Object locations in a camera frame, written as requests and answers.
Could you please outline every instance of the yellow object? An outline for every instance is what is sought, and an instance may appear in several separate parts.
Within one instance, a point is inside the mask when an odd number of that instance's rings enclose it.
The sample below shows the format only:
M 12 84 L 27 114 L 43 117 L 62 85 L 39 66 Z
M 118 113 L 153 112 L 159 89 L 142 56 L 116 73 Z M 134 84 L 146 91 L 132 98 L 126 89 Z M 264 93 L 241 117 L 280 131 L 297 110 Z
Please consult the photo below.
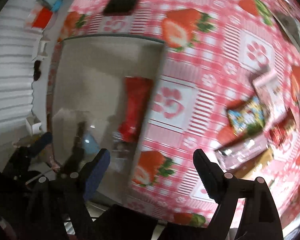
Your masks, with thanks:
M 259 154 L 257 157 L 247 161 L 243 166 L 235 171 L 234 176 L 238 179 L 249 179 L 254 172 L 260 171 L 268 166 L 273 160 L 273 151 L 271 147 Z

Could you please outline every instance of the table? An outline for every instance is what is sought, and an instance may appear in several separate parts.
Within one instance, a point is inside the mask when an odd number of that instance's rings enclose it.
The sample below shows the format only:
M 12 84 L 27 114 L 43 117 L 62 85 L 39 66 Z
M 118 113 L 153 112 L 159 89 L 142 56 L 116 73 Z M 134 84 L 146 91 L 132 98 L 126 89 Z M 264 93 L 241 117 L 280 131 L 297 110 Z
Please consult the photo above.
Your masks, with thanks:
M 298 123 L 290 76 L 300 73 L 300 54 L 285 41 L 276 22 L 254 6 L 256 0 L 139 0 L 131 16 L 103 17 L 108 1 L 74 0 L 59 41 L 73 35 L 130 33 L 164 39 L 170 46 L 140 138 L 140 150 L 155 151 L 153 165 L 166 161 L 165 168 L 158 174 L 144 173 L 149 177 L 142 182 L 134 176 L 125 206 L 162 220 L 207 225 L 217 205 L 207 196 L 194 168 L 193 151 L 202 148 L 216 160 L 214 150 L 233 139 L 226 108 L 254 93 L 249 77 L 261 73 L 264 65 L 277 71 L 285 105 Z M 277 0 L 261 1 L 271 11 L 282 11 Z M 289 2 L 300 18 L 299 5 Z M 196 25 L 198 13 L 201 21 Z M 49 87 L 59 51 L 57 45 Z M 48 114 L 51 98 L 48 93 Z M 268 183 L 283 227 L 300 212 L 299 155 L 297 130 L 274 151 L 274 160 L 254 174 Z M 144 181 L 152 183 L 143 185 Z M 232 227 L 238 226 L 242 208 L 239 201 Z

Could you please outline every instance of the white radiator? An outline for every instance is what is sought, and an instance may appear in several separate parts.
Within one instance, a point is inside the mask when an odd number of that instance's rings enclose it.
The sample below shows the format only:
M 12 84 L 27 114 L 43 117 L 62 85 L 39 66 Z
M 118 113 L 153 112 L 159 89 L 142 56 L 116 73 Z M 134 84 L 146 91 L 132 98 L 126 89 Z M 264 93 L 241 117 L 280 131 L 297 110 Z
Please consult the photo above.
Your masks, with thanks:
M 36 0 L 9 0 L 0 12 L 0 168 L 13 153 L 12 141 L 27 135 L 32 109 L 33 45 L 42 34 L 24 30 Z

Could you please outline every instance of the red wrapper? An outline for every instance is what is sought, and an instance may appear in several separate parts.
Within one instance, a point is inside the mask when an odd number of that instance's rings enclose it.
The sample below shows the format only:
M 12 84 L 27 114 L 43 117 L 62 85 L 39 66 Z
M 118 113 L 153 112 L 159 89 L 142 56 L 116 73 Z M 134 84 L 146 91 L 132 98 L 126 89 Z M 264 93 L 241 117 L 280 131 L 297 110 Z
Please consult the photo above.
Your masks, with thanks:
M 291 109 L 287 113 L 287 117 L 281 122 L 276 124 L 270 130 L 270 137 L 276 147 L 282 145 L 282 143 L 289 137 L 290 133 L 296 129 L 296 121 L 294 119 Z
M 143 116 L 153 87 L 153 80 L 142 77 L 126 77 L 125 86 L 128 96 L 126 118 L 119 126 L 123 141 L 137 142 Z

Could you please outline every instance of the plastic bag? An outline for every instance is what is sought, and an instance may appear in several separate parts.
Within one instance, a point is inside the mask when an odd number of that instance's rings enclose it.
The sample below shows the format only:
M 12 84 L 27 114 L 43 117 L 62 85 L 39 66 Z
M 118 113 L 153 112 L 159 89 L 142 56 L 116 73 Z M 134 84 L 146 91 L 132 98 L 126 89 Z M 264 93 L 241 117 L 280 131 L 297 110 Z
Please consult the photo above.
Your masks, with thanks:
M 113 133 L 113 148 L 109 167 L 118 173 L 129 173 L 137 143 L 124 142 L 119 132 Z
M 118 128 L 123 141 L 137 142 L 142 120 L 153 87 L 153 80 L 142 77 L 126 77 L 127 108 L 124 122 Z
M 258 156 L 269 148 L 268 141 L 264 134 L 254 138 L 248 138 L 232 146 L 222 147 L 215 151 L 216 157 L 224 170 L 233 170 L 243 163 Z
M 234 176 L 238 179 L 249 179 L 256 172 L 261 171 L 263 168 L 269 165 L 273 160 L 272 148 L 265 150 L 257 157 L 248 160 L 243 165 L 241 165 L 237 170 L 233 172 Z

